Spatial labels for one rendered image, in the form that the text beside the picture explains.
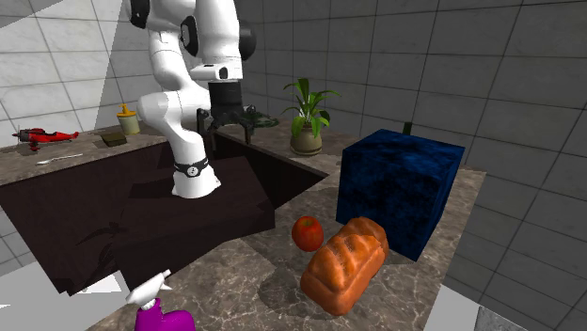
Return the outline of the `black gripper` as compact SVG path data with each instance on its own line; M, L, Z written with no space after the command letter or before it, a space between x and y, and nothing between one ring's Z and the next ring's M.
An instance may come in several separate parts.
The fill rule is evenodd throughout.
M249 145L254 134L254 115L256 107L247 105L243 107L241 84L239 81L209 84L211 100L211 112L199 108L197 111L197 131L199 134L213 134L219 124L237 122L245 129L245 142ZM205 126L206 120L212 121Z

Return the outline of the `dark green plate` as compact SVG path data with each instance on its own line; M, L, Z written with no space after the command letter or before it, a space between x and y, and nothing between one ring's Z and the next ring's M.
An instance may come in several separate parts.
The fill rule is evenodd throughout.
M250 121L254 128L270 128L279 125L277 118L269 117L263 113L245 113L244 118Z

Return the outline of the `green potted plant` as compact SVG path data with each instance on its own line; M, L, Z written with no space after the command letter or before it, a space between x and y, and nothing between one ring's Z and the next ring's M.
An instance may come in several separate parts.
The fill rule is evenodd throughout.
M295 96L297 106L290 106L284 110L293 110L296 113L291 125L290 148L298 155L316 155L323 147L321 130L330 125L329 113L325 109L320 109L318 104L332 95L341 94L334 90L311 91L308 78L298 78L283 89L290 87L295 87L298 91Z

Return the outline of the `yellow-capped pale jar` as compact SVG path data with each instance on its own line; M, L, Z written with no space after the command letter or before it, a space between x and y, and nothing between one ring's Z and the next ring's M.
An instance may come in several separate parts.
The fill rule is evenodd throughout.
M121 111L117 113L117 118L124 134L139 134L140 127L136 111L130 111L126 103L121 103L119 107L121 108Z

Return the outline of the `dark olive flat box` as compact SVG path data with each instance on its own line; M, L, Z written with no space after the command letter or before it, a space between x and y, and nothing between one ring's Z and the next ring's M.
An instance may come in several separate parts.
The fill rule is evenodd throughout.
M107 147L115 147L127 143L126 135L121 132L102 134L101 139Z

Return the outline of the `red apple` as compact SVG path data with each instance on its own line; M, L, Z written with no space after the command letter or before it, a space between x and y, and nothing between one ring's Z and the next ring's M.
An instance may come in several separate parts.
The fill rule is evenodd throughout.
M292 238L298 248L306 252L312 252L322 246L324 231L316 218L303 216L294 223Z

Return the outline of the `silver spoon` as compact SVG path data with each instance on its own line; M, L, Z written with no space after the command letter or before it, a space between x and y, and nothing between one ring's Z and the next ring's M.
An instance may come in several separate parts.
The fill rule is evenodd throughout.
M80 157L83 155L84 155L84 153L78 153L78 154L73 154L73 155L54 157L54 158L51 158L48 160L38 161L38 162L36 162L36 166L44 166L44 165L48 165L48 164L55 162L55 161L76 158L76 157Z

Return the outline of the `dark blue cube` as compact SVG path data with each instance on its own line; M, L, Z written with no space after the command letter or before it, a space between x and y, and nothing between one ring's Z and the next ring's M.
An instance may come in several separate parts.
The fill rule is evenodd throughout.
M465 149L380 129L346 147L336 221L364 216L389 248L416 261L439 222Z

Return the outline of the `red toy aeroplane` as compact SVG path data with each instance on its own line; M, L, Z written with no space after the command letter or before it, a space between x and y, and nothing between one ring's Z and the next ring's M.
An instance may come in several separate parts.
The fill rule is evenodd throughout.
M73 134L65 134L61 132L47 133L41 128L22 129L18 133L13 134L20 142L26 142L32 151L40 149L39 143L50 143L64 140L72 140L77 138L78 132Z

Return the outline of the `brown bread loaf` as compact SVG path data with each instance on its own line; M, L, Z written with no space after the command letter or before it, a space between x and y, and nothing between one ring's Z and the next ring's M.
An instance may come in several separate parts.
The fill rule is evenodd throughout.
M349 220L312 257L302 292L333 316L348 313L389 255L387 235L367 217Z

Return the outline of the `purple spray bottle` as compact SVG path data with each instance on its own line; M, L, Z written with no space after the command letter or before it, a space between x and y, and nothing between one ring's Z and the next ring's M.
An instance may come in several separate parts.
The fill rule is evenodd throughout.
M160 290L170 291L165 279L169 269L159 273L133 289L126 297L128 304L138 305L134 331L196 331L190 312L174 310L164 313L161 308Z

